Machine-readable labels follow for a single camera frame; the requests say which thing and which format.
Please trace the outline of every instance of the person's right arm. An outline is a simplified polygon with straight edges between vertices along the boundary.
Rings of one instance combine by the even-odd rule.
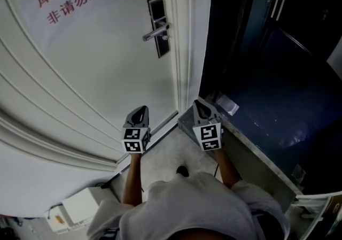
[[[241,180],[241,176],[230,161],[225,148],[215,150],[215,155],[220,167],[222,182],[230,189],[235,183]]]

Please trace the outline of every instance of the forearm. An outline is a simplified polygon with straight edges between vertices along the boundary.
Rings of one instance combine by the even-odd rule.
[[[222,182],[231,188],[236,182],[241,180],[241,176],[230,161],[224,148],[215,150],[216,161],[219,164]]]
[[[123,204],[137,206],[142,203],[141,174],[140,174],[141,154],[133,154],[126,179],[126,187],[123,195]]]

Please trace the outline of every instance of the white t-shirt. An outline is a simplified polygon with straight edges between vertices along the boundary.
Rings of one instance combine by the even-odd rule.
[[[152,184],[147,202],[137,207],[102,201],[87,235],[90,240],[167,240],[178,231],[203,228],[236,240],[265,240],[257,219],[264,213],[278,221],[287,239],[289,222],[259,187],[239,181],[229,189],[208,173],[176,174]]]

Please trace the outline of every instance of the person's left arm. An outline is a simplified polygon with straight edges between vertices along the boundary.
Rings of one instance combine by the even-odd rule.
[[[131,154],[131,161],[126,179],[126,187],[122,200],[123,204],[137,206],[143,202],[140,172],[141,156],[142,155],[140,153]]]

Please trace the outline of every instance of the metal door handle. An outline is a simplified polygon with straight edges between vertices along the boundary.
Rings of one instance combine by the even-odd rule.
[[[148,41],[149,39],[158,36],[158,35],[162,35],[162,33],[164,31],[166,31],[167,29],[169,29],[169,23],[164,23],[163,25],[160,26],[159,28],[157,28],[156,30],[153,30],[152,32],[149,32],[148,34],[143,36],[143,41]]]

